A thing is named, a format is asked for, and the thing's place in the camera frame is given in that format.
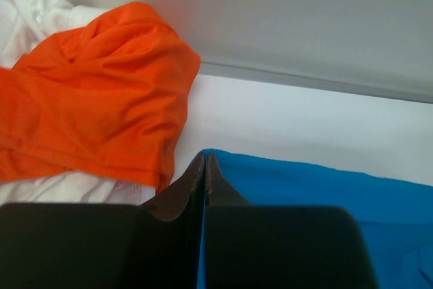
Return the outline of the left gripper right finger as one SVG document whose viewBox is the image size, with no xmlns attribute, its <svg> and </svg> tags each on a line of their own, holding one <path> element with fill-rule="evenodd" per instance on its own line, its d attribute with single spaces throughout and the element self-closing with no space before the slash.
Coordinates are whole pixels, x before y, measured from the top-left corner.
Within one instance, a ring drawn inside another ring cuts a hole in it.
<svg viewBox="0 0 433 289">
<path fill-rule="evenodd" d="M 240 213 L 247 201 L 223 176 L 216 154 L 206 163 L 205 276 L 207 288 L 234 287 L 243 261 Z"/>
</svg>

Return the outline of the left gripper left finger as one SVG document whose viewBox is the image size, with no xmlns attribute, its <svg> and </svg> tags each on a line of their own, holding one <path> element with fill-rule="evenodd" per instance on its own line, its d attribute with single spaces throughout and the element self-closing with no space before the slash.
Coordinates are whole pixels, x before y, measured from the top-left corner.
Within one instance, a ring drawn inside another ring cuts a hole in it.
<svg viewBox="0 0 433 289">
<path fill-rule="evenodd" d="M 178 180 L 141 205 L 146 288 L 197 286 L 205 169 L 206 156 L 200 152 Z"/>
</svg>

